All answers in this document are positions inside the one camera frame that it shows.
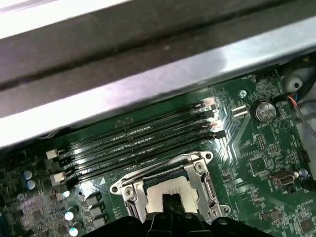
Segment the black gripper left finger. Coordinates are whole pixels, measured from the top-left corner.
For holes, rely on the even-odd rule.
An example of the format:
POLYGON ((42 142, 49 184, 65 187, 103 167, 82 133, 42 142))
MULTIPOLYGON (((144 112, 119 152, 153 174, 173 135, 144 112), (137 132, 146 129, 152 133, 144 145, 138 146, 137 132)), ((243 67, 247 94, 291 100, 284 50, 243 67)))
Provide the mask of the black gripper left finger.
POLYGON ((123 217, 99 227, 85 237, 170 237, 175 214, 176 195, 162 195, 162 212, 147 215, 144 222, 135 217, 123 217))

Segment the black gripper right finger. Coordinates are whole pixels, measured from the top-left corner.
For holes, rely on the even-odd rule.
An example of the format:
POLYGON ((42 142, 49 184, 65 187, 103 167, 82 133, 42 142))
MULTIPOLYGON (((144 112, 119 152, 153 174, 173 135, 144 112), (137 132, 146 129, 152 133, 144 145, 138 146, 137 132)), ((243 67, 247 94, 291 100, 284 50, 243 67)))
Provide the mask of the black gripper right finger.
POLYGON ((228 217, 219 217, 210 224, 206 223, 201 215, 185 212, 179 194, 173 195, 175 237, 269 237, 257 228, 235 221, 228 217))

